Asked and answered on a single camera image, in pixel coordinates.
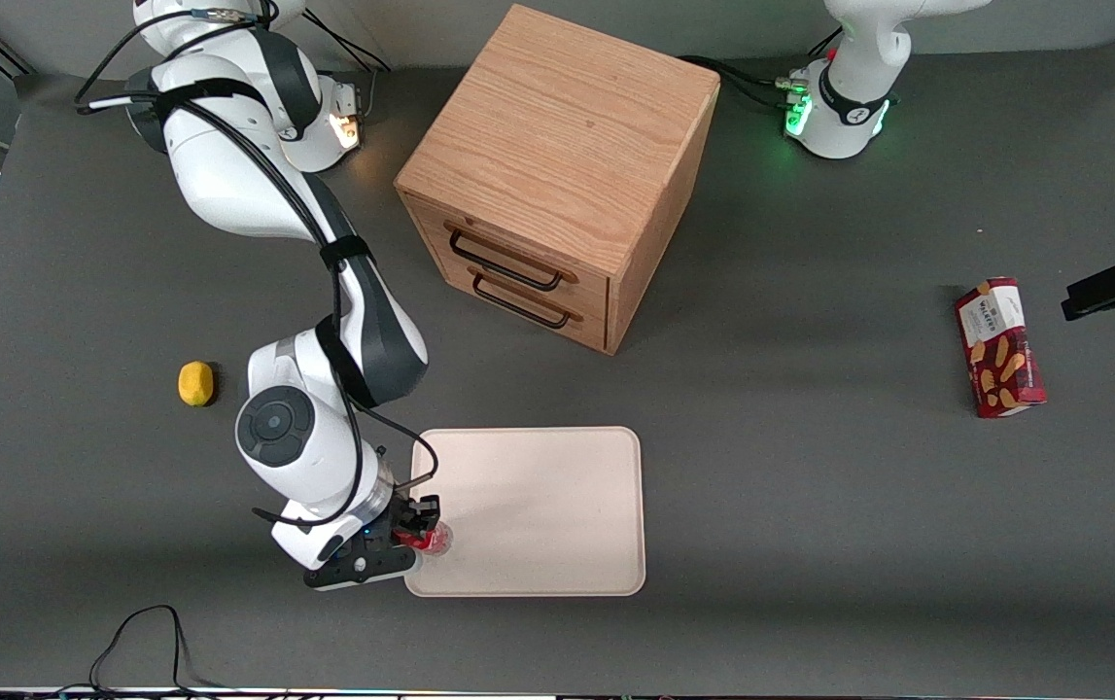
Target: beige tray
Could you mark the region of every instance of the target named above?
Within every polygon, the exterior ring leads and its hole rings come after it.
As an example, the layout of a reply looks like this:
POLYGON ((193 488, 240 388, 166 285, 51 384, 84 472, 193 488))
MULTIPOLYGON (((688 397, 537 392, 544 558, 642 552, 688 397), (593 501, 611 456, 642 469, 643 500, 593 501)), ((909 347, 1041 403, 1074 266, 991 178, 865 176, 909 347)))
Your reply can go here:
MULTIPOLYGON (((624 427, 428 430, 454 542, 424 557, 420 597, 632 595, 644 582, 639 438, 624 427)), ((415 445, 414 470, 432 468, 415 445)))

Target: led light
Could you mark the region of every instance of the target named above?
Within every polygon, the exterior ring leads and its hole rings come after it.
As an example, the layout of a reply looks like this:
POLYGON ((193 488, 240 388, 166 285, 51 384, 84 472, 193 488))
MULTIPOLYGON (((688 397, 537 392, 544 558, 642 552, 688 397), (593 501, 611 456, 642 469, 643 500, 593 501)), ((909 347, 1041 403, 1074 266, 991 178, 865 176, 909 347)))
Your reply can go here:
POLYGON ((358 119, 328 115, 328 124, 331 124, 331 132, 337 135, 342 148, 349 150, 358 146, 358 119))
POLYGON ((812 114, 812 97, 803 96, 803 101, 792 107, 792 114, 786 116, 786 132, 792 136, 801 136, 803 127, 807 125, 807 117, 812 114))
POLYGON ((876 117, 876 126, 872 129, 873 136, 881 133, 881 129, 885 126, 885 111, 888 110, 890 110, 890 99, 885 99, 885 104, 881 106, 881 116, 876 117))

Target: cabinet top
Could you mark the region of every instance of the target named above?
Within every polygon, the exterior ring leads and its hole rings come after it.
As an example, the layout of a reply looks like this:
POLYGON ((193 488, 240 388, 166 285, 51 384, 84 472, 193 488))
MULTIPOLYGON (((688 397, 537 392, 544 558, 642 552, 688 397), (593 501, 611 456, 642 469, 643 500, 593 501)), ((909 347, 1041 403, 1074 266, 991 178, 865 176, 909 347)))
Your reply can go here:
POLYGON ((396 185, 615 274, 718 85, 712 71, 514 4, 396 185))

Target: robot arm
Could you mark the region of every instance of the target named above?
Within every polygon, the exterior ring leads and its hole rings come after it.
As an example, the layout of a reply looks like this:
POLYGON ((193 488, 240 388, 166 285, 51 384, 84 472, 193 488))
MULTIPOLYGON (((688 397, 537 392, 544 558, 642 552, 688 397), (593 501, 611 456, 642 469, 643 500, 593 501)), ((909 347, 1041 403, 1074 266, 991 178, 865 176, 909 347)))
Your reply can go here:
POLYGON ((337 307, 316 328, 254 351, 237 448, 289 498, 272 536, 327 590, 414 571, 434 542, 438 498, 410 499, 358 436, 353 408, 401 398, 428 353, 336 196, 290 163, 269 106, 226 57, 195 52, 147 74, 153 89, 90 103, 129 105, 158 143, 193 212, 220 230, 311 240, 336 279, 337 307))
MULTIPOLYGON (((269 26, 281 27, 304 9, 306 0, 140 0, 134 6, 134 22, 140 26, 165 14, 201 10, 242 19, 269 17, 272 12, 269 26)), ((356 89, 318 75, 311 59, 287 37, 264 27, 233 30, 232 23, 193 17, 167 19, 145 28, 140 36, 167 59, 206 54, 237 66, 268 105, 281 148, 300 172, 330 168, 358 146, 356 89)), ((156 89, 157 85, 147 70, 130 79, 130 88, 156 89)), ((143 136, 156 145, 156 133, 143 136)))
MULTIPOLYGON (((234 80, 250 82, 227 59, 211 55, 193 55, 154 68, 152 80, 162 95, 186 88, 201 80, 234 80)), ((299 194, 318 223, 318 235, 303 225, 277 187, 245 154, 217 129, 184 110, 173 110, 164 120, 164 137, 172 172, 181 194, 198 217, 219 230, 251 236, 311 240, 329 247, 365 252, 342 259, 338 264, 340 286, 351 301, 340 320, 340 341, 352 359, 352 371, 360 380, 347 390, 357 391, 356 399, 366 407, 400 399, 418 383, 427 370, 428 353, 423 337, 409 315, 394 299, 380 278, 379 270, 366 253, 349 217, 336 196, 321 179, 299 172, 287 161, 281 140, 269 120, 269 108, 245 89, 227 97, 202 97, 196 103, 213 110, 236 132, 244 134, 299 194)), ((312 390, 327 402, 340 402, 331 368, 321 349, 316 329, 290 339, 299 351, 300 370, 312 390)), ((251 390, 268 383, 269 360, 277 347, 264 347, 251 358, 251 390)))
POLYGON ((983 8, 991 0, 824 0, 846 36, 833 59, 792 71, 786 134, 823 158, 859 155, 881 133, 888 95, 912 57, 908 19, 983 8))

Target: white wall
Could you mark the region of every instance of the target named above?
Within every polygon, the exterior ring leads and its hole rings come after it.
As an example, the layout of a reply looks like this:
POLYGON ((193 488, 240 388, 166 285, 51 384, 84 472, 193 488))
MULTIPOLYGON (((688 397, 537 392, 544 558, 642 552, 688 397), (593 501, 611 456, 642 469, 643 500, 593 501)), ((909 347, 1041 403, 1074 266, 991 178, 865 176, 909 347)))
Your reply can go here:
MULTIPOLYGON (((806 51, 835 26, 820 0, 525 0, 532 8, 668 54, 775 57, 806 51)), ((349 39, 401 66, 467 65, 512 0, 311 0, 349 39)), ((0 0, 0 35, 47 72, 87 75, 129 30, 129 0, 0 0)), ((1115 40, 1115 0, 997 0, 957 18, 923 19, 927 54, 1076 49, 1115 40)), ((283 32, 318 67, 348 67, 308 22, 283 32)), ((136 41, 107 77, 154 62, 136 41)))

